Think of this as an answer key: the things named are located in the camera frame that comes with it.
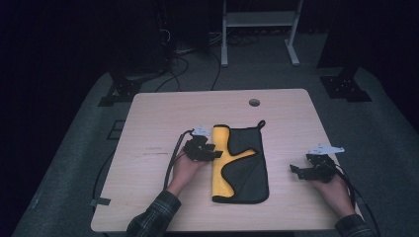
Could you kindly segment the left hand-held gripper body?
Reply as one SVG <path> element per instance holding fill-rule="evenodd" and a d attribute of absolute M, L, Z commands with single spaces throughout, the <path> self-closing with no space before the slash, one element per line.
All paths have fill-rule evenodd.
<path fill-rule="evenodd" d="M 187 156 L 193 161 L 201 161 L 202 157 L 210 156 L 214 150 L 214 145 L 209 144 L 210 132 L 199 125 L 193 129 L 191 136 L 183 148 Z"/>

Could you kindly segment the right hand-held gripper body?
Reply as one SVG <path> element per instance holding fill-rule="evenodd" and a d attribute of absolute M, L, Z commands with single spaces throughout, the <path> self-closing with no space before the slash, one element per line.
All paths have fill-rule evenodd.
<path fill-rule="evenodd" d="M 304 176 L 309 181 L 321 181 L 329 183 L 336 174 L 336 163 L 330 154 L 342 153 L 343 147 L 334 147 L 326 144 L 318 144 L 315 148 L 308 151 L 306 159 L 312 164 L 308 173 Z"/>

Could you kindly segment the yellow and black towel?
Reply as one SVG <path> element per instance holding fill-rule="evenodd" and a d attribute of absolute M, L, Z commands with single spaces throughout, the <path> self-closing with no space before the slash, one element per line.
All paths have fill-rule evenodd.
<path fill-rule="evenodd" d="M 212 142 L 219 158 L 212 162 L 212 201 L 217 203 L 256 204 L 269 195 L 269 180 L 260 120 L 256 126 L 231 128 L 217 124 Z"/>

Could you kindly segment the person's left hand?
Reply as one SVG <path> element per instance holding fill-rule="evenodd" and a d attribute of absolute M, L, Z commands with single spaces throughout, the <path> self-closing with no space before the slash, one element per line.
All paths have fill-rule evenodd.
<path fill-rule="evenodd" d="M 178 197 L 182 190 L 194 179 L 200 169 L 207 164 L 208 162 L 190 159 L 184 151 L 179 152 L 173 167 L 172 180 L 166 190 L 175 197 Z"/>

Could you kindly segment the person's right hand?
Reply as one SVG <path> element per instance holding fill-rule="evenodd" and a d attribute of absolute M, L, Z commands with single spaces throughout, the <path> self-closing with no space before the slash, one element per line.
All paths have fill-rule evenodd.
<path fill-rule="evenodd" d="M 309 181 L 309 183 L 319 191 L 339 218 L 356 213 L 351 203 L 347 185 L 339 176 L 334 176 L 327 184 L 319 181 Z"/>

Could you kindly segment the black stand base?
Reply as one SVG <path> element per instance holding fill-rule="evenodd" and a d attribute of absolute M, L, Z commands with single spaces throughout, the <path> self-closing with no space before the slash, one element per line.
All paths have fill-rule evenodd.
<path fill-rule="evenodd" d="M 139 93 L 142 83 L 138 80 L 114 80 L 106 96 L 102 97 L 99 107 L 111 107 L 115 103 L 130 103 Z"/>
<path fill-rule="evenodd" d="M 344 67 L 336 76 L 321 76 L 320 81 L 331 99 L 346 99 L 350 103 L 370 102 L 369 94 L 355 80 L 357 67 Z"/>

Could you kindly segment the dark floor socket plate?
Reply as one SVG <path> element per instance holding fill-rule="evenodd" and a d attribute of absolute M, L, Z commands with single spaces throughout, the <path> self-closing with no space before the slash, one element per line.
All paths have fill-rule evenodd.
<path fill-rule="evenodd" d="M 119 140 L 124 130 L 125 121 L 123 119 L 117 119 L 114 121 L 111 130 L 108 133 L 108 140 Z"/>

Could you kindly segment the grey tape strip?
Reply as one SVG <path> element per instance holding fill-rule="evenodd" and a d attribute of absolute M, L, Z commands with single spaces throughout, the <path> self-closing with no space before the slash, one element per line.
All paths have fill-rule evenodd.
<path fill-rule="evenodd" d="M 96 207 L 97 205 L 109 205 L 111 200 L 109 198 L 97 197 L 90 201 L 90 205 Z"/>

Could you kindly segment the white metal stand frame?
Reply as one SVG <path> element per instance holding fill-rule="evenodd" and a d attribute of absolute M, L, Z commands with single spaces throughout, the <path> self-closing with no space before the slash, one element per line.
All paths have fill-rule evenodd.
<path fill-rule="evenodd" d="M 293 11 L 276 12 L 228 12 L 226 0 L 222 4 L 220 65 L 228 65 L 227 30 L 230 28 L 290 27 L 291 32 L 285 39 L 285 46 L 293 66 L 300 62 L 293 47 L 301 9 L 304 0 L 298 0 Z"/>

